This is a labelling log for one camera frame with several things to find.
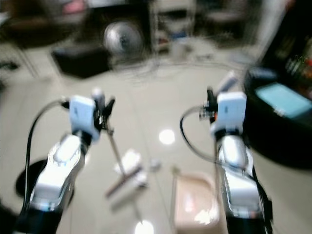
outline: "black box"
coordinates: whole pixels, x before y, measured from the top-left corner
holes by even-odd
[[[87,78],[109,70],[108,52],[99,45],[57,47],[51,54],[63,73],[76,77]]]

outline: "white tiled floor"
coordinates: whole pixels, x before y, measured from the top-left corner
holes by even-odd
[[[47,54],[37,52],[32,52],[33,59]],[[219,52],[215,60],[226,61],[230,52]],[[141,219],[150,221],[156,234],[173,233],[170,222],[172,167],[208,174],[214,172],[213,165],[193,155],[183,142],[179,119],[189,107],[202,104],[206,99],[206,87],[216,87],[230,68],[211,66],[209,62],[206,67],[188,63],[160,66],[141,75],[139,72],[143,69],[136,69],[77,80],[60,77],[48,58],[35,64],[42,68],[43,78],[14,82],[0,99],[1,201],[16,212],[20,210],[22,199],[16,196],[14,183],[24,166],[28,130],[37,111],[61,95],[88,96],[97,86],[107,97],[116,97],[111,124],[120,152],[123,154],[133,148],[141,153],[146,169],[152,158],[158,158],[162,168],[148,174],[148,188],[137,191],[128,184],[107,200],[105,191],[118,175],[113,171],[113,152],[103,134],[90,149],[90,160],[77,178],[73,202],[63,215],[58,234],[132,234]],[[164,129],[174,131],[172,145],[160,143],[158,134]],[[55,109],[46,114],[33,138],[32,161],[44,158],[64,131],[69,130],[66,112]],[[186,121],[186,131],[194,144],[212,154],[213,140],[207,123],[198,122],[197,116],[190,117]],[[273,199],[275,233],[310,234],[311,173],[285,168],[256,152],[254,160],[258,177]]]

